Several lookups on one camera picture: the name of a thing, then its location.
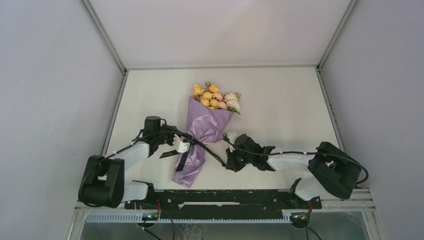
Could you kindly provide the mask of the pink wrapping paper sheet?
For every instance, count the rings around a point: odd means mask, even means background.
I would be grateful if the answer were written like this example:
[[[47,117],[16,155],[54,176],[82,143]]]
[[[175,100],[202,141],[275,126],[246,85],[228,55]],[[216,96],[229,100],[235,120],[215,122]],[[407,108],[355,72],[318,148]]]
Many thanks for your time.
[[[224,109],[209,109],[192,97],[188,100],[186,132],[200,143],[212,144],[223,139],[225,127],[233,112]],[[205,149],[192,144],[186,160],[180,154],[174,164],[172,181],[190,188],[198,177],[205,161]]]

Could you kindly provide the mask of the white fake flower stem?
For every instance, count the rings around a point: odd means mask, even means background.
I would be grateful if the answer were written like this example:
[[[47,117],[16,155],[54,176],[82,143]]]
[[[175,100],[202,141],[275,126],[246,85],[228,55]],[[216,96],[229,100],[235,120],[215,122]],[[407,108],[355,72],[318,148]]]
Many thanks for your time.
[[[239,103],[241,95],[239,93],[226,93],[224,95],[224,102],[227,106],[227,109],[231,112],[240,114],[241,105]]]

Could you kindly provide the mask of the yellow fake flower stem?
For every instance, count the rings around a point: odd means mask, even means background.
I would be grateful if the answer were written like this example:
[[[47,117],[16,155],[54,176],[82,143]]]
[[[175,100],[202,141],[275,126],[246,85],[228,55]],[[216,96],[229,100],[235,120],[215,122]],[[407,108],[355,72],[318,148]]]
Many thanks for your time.
[[[194,84],[192,87],[192,98],[208,109],[215,109],[210,106],[210,100],[214,93],[220,93],[219,88],[209,81],[204,85]]]

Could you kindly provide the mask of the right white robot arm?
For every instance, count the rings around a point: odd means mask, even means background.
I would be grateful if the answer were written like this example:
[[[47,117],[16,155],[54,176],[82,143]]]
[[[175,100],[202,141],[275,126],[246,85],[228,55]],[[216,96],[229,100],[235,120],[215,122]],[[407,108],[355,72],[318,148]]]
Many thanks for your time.
[[[290,188],[289,203],[302,208],[315,197],[330,194],[347,200],[354,188],[366,182],[368,170],[330,142],[322,141],[312,150],[284,151],[275,146],[261,146],[246,134],[225,133],[226,168],[234,172],[252,165],[260,171],[298,171],[310,173],[298,178]]]

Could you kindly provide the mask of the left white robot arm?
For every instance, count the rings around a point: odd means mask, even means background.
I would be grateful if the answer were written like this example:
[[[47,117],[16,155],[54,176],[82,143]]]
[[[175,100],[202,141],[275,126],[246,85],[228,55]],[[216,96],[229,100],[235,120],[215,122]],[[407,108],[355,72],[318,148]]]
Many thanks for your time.
[[[168,125],[159,116],[148,116],[144,128],[130,144],[109,155],[92,155],[88,158],[78,189],[78,200],[91,208],[116,208],[125,195],[125,172],[151,157],[161,145],[172,146],[176,126]]]

